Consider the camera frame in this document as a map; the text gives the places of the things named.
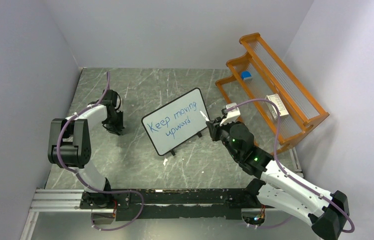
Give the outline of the white marker pen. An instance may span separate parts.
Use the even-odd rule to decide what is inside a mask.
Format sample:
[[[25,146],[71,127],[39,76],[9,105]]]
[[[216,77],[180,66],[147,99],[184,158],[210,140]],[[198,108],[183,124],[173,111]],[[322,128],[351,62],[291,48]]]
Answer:
[[[210,120],[208,119],[208,117],[202,112],[200,111],[200,114],[203,116],[203,118],[205,119],[205,121],[209,122]]]

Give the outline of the white board black frame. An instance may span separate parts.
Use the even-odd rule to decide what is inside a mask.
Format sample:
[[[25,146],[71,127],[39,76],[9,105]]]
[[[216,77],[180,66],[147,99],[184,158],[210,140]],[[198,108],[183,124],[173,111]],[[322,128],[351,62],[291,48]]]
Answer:
[[[201,135],[207,126],[200,111],[209,117],[202,92],[196,87],[141,119],[159,156],[173,154],[176,147],[195,135]]]

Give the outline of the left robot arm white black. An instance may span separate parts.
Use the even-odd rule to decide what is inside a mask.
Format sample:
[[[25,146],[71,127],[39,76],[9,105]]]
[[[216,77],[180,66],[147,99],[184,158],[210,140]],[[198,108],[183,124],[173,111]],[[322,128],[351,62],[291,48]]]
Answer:
[[[55,118],[50,124],[48,160],[75,175],[84,187],[82,200],[91,207],[106,208],[115,200],[108,179],[90,162],[90,131],[102,125],[109,133],[121,136],[124,124],[120,108],[120,95],[107,90],[79,114]]]

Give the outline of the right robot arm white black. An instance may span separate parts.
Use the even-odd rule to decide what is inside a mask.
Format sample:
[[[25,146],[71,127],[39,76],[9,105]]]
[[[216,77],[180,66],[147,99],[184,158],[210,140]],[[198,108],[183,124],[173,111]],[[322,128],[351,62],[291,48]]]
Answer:
[[[220,117],[206,121],[212,141],[221,141],[238,166],[254,176],[244,194],[246,204],[275,207],[308,224],[320,238],[337,240],[350,215],[347,196],[320,188],[277,163],[254,145],[254,135],[242,122],[221,122]]]

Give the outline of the blue eraser on rack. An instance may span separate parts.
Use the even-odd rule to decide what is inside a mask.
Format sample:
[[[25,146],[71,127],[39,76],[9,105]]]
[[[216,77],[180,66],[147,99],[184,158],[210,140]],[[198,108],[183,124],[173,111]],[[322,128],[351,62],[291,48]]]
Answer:
[[[241,79],[244,82],[249,82],[253,79],[253,76],[251,75],[251,73],[249,71],[243,71],[243,72],[241,72]]]

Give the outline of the orange wooden rack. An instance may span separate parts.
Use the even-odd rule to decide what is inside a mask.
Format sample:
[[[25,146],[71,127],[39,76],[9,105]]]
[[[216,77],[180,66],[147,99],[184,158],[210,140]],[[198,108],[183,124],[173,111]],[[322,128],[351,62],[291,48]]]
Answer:
[[[232,101],[224,88],[230,83],[238,83],[249,99],[264,99],[266,95],[278,94],[290,116],[281,118],[277,152],[290,150],[330,114],[258,32],[242,36],[239,43],[245,48],[245,54],[227,61],[231,75],[217,80],[215,85],[229,104]],[[244,82],[241,79],[243,71],[249,71],[253,79]]]

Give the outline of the white red small box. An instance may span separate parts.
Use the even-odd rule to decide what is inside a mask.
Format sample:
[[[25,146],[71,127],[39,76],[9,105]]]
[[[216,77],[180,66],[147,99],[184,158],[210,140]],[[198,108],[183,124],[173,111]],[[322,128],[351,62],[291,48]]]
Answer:
[[[276,108],[272,104],[266,103],[269,113],[271,114],[274,121],[276,121],[278,117],[284,119],[290,116],[286,106],[284,105],[282,99],[278,94],[266,95],[265,99],[273,102],[278,109],[279,115],[277,114]]]

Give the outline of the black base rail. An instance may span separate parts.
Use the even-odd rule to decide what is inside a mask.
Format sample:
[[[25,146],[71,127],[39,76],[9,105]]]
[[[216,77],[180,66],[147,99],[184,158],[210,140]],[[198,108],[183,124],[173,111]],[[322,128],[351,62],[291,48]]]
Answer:
[[[107,214],[116,221],[132,219],[225,218],[242,220],[246,212],[258,214],[263,205],[246,188],[117,190],[115,202],[105,208],[79,208]]]

